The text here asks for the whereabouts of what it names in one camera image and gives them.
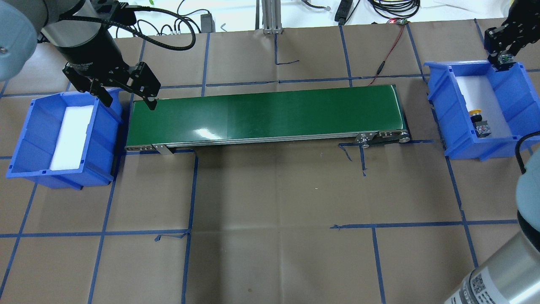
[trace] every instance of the blue bin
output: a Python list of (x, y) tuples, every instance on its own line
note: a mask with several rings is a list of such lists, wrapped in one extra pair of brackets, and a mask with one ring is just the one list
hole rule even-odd
[[(492, 157), (512, 156), (516, 142), (522, 136), (540, 130), (538, 94), (522, 63), (518, 62), (510, 70), (501, 72), (495, 72), (488, 61), (426, 62), (424, 65), (431, 70), (428, 99), (433, 103), (446, 142), (444, 154), (451, 159), (479, 158), (485, 161)], [(496, 100), (491, 104), (491, 111), (498, 111), (501, 123), (497, 127), (505, 129), (504, 135), (497, 135), (494, 131), (485, 138), (476, 136), (469, 116), (470, 109), (467, 109), (462, 93), (464, 88), (458, 84), (457, 77), (461, 81), (465, 79), (462, 76), (480, 76), (469, 78), (480, 79), (488, 84), (487, 90), (481, 90), (480, 95), (489, 96), (494, 93)], [(488, 124), (490, 119), (494, 119), (482, 116)], [(523, 143), (522, 150), (538, 142), (539, 136), (532, 137)]]
[[(89, 93), (65, 92), (33, 100), (6, 177), (23, 177), (49, 188), (81, 189), (109, 184), (113, 179), (111, 167), (118, 126), (122, 123), (119, 92), (109, 90), (113, 97), (110, 108)], [(79, 167), (51, 170), (66, 108), (90, 105), (93, 107)]]

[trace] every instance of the red wire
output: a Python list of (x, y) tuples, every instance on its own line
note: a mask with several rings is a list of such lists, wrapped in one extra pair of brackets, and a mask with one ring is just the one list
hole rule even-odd
[[(383, 61), (386, 61), (386, 60), (388, 59), (388, 57), (390, 56), (390, 53), (392, 53), (392, 51), (393, 51), (394, 48), (396, 47), (397, 43), (400, 41), (401, 35), (403, 34), (403, 30), (404, 30), (404, 29), (405, 29), (405, 25), (402, 25), (399, 34), (397, 34), (396, 41), (394, 41), (394, 44), (392, 45), (392, 48), (390, 49), (390, 51), (388, 52), (388, 54), (386, 54), (386, 57), (384, 57), (384, 60), (383, 60)], [(372, 80), (368, 85), (372, 85), (378, 77), (379, 77), (378, 74), (375, 75), (375, 77), (373, 78), (373, 80)]]

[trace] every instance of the metal bracket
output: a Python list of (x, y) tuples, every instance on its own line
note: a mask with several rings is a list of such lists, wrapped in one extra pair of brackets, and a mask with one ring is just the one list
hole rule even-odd
[(266, 35), (281, 34), (281, 0), (262, 1), (262, 32)]
[(172, 155), (172, 151), (164, 144), (153, 144), (153, 146), (161, 155)]
[(389, 143), (406, 143), (410, 141), (407, 130), (369, 131), (359, 133), (356, 142), (364, 149)]

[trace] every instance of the conveyor belt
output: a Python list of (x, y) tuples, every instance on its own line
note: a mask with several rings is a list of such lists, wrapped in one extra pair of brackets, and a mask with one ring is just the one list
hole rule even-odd
[(408, 141), (394, 85), (138, 101), (126, 150), (351, 136)]

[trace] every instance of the white floor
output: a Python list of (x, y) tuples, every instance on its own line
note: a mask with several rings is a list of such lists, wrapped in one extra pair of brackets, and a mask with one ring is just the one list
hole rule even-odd
[[(186, 0), (181, 8), (181, 14), (187, 14), (197, 9), (208, 9), (215, 20), (217, 32), (221, 31), (247, 31), (255, 29), (255, 4), (257, 0)], [(153, 0), (154, 7), (176, 11), (180, 0)], [(309, 8), (301, 0), (281, 0), (281, 20), (284, 28), (312, 28), (329, 27), (336, 25), (334, 15), (340, 0), (309, 0), (314, 5), (329, 6), (330, 11)], [(149, 0), (129, 1), (133, 5), (150, 5)], [(466, 19), (502, 18), (508, 15), (510, 0), (422, 0), (418, 13), (410, 19), (411, 22), (447, 21)], [(175, 18), (154, 12), (138, 12), (138, 19), (153, 23), (158, 29), (164, 24), (171, 24)], [(192, 18), (200, 23), (196, 14)], [(370, 24), (373, 22), (385, 23), (386, 19), (379, 16), (367, 0), (360, 0), (360, 4), (347, 24)], [(262, 28), (262, 12), (259, 18), (259, 27)], [(140, 23), (143, 33), (155, 35), (156, 31), (144, 22)], [(118, 31), (118, 37), (131, 37), (127, 31)], [(116, 28), (111, 29), (116, 36)]]

